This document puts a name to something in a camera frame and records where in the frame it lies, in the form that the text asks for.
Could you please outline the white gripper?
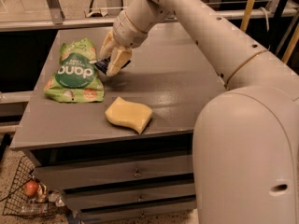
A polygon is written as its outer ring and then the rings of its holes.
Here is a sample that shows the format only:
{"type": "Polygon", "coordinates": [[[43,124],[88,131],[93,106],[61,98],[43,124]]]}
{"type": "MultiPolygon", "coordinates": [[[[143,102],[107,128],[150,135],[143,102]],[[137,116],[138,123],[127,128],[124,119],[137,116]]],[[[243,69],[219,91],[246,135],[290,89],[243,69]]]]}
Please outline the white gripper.
{"type": "Polygon", "coordinates": [[[139,9],[123,10],[118,15],[113,24],[113,31],[107,33],[99,51],[100,60],[110,59],[107,67],[108,77],[117,75],[131,59],[131,49],[140,47],[148,37],[148,25],[139,9]]]}

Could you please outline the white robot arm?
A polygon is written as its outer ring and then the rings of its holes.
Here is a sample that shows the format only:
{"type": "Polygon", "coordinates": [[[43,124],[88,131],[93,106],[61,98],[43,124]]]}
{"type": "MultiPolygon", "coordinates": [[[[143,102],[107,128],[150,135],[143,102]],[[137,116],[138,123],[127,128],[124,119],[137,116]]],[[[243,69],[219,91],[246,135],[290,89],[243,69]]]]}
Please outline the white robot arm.
{"type": "Polygon", "coordinates": [[[226,88],[193,130],[200,224],[298,224],[299,76],[268,49],[201,0],[133,0],[101,48],[107,75],[118,74],[168,14],[226,88]]]}

